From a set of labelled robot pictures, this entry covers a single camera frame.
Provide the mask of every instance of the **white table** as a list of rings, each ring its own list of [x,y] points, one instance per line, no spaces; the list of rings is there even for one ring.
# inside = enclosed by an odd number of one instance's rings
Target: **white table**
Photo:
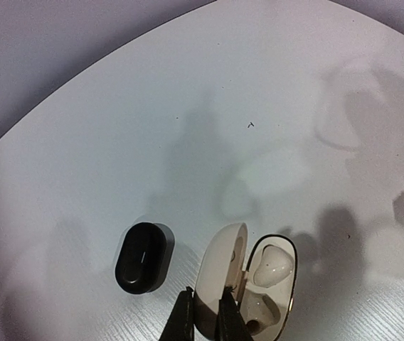
[[[131,296],[113,267],[147,220],[176,248]],[[249,247],[297,245],[281,340],[404,340],[404,36],[327,1],[220,0],[61,87],[0,140],[0,340],[157,340],[239,221]]]

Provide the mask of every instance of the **open earbud case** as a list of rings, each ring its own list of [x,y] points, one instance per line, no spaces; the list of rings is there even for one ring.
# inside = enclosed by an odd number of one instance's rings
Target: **open earbud case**
[[[275,341],[292,307],[297,252],[286,237],[267,235],[252,249],[243,270],[248,229],[246,224],[224,227],[211,240],[198,273],[194,322],[214,339],[219,300],[232,288],[240,314],[254,341]]]

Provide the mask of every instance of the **black object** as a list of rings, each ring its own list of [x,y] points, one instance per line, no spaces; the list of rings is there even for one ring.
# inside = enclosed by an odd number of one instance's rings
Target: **black object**
[[[164,225],[140,222],[126,233],[115,267],[119,286],[128,293],[156,290],[166,279],[174,234]]]
[[[253,341],[232,297],[232,288],[225,288],[219,301],[215,341]]]
[[[193,341],[193,289],[186,287],[176,299],[159,341]]]

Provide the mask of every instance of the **white earbud case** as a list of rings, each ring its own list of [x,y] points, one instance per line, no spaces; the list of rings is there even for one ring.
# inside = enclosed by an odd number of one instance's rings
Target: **white earbud case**
[[[219,300],[224,288],[233,289],[254,341],[275,341],[292,308],[297,252],[286,237],[267,235],[252,249],[243,270],[248,229],[232,224],[220,230],[207,247],[194,295],[194,322],[208,339],[214,339]]]

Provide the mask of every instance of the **gray background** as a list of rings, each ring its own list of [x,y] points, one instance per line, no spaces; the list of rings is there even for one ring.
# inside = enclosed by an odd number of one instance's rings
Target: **gray background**
[[[39,102],[100,58],[209,2],[0,0],[0,137]],[[403,0],[335,2],[404,34]]]

